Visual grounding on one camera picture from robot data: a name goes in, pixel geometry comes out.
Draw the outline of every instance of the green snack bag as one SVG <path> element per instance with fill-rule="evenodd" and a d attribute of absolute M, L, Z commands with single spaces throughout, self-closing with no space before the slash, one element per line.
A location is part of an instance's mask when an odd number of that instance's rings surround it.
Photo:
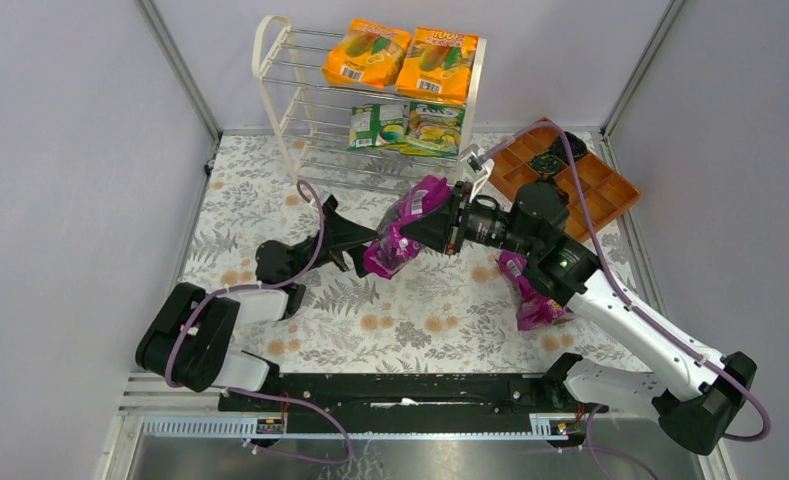
<path fill-rule="evenodd" d="M 405 143 L 403 107 L 369 103 L 353 107 L 347 150 Z"/>
<path fill-rule="evenodd" d="M 464 118 L 463 108 L 411 102 L 406 132 L 410 148 L 401 149 L 401 153 L 418 157 L 457 156 Z"/>

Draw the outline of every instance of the white wall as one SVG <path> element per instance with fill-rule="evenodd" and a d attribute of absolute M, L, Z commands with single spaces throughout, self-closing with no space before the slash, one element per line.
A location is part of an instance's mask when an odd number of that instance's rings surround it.
<path fill-rule="evenodd" d="M 362 17 L 412 32 L 436 26 L 479 34 L 489 43 L 476 124 L 502 129 L 543 115 L 566 126 L 603 123 L 668 0 L 156 3 L 224 129 L 270 126 L 250 72 L 256 27 L 270 14 L 334 32 Z"/>
<path fill-rule="evenodd" d="M 774 427 L 728 443 L 739 480 L 788 479 L 789 1 L 688 2 L 613 142 L 669 313 L 759 365 Z"/>
<path fill-rule="evenodd" d="M 0 0 L 0 478 L 89 478 L 210 139 L 135 3 Z"/>

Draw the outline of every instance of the brown wooden tray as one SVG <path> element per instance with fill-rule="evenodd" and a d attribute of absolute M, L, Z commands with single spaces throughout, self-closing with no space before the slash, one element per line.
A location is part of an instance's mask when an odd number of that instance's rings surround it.
<path fill-rule="evenodd" d="M 506 198 L 514 200 L 521 186 L 539 177 L 539 174 L 529 166 L 529 160 L 550 148 L 557 135 L 552 129 L 541 128 L 519 138 L 517 142 L 494 157 L 494 171 L 489 181 Z M 632 183 L 612 170 L 597 155 L 589 152 L 577 160 L 576 165 L 591 221 L 598 232 L 641 198 L 641 192 Z M 580 208 L 580 199 L 574 187 L 571 169 L 565 166 L 564 170 L 556 175 L 556 183 L 562 190 L 568 192 L 570 197 L 568 210 L 571 216 L 565 226 L 565 232 L 577 241 L 583 242 L 588 239 L 588 231 L 585 228 L 585 217 Z"/>

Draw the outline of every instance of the orange snack bag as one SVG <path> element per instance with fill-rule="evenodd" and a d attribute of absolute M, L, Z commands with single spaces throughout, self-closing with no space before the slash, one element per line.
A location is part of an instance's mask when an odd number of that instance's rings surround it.
<path fill-rule="evenodd" d="M 323 76 L 333 85 L 393 85 L 411 39 L 403 30 L 356 18 L 341 43 L 326 57 Z"/>
<path fill-rule="evenodd" d="M 419 27 L 397 90 L 409 97 L 464 105 L 479 37 Z"/>

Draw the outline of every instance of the table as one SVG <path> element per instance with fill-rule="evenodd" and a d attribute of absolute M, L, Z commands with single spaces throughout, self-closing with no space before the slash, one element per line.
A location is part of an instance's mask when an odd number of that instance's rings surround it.
<path fill-rule="evenodd" d="M 577 135 L 590 143 L 587 133 Z M 474 140 L 485 148 L 501 137 L 477 134 Z M 292 148 L 302 146 L 298 141 Z M 316 188 L 336 196 L 342 216 L 371 228 L 396 199 Z M 490 185 L 484 193 L 503 199 Z M 255 251 L 262 242 L 293 244 L 316 229 L 317 216 L 289 180 L 275 137 L 224 136 L 182 279 L 207 290 L 255 282 Z M 617 225 L 598 237 L 616 274 L 634 286 Z M 359 279 L 326 265 L 301 280 L 308 290 L 294 317 L 239 328 L 232 343 L 286 372 L 544 372 L 563 352 L 610 367 L 647 370 L 583 318 L 518 332 L 519 299 L 497 269 L 498 253 L 473 244 L 456 257 L 425 249 L 392 280 Z"/>

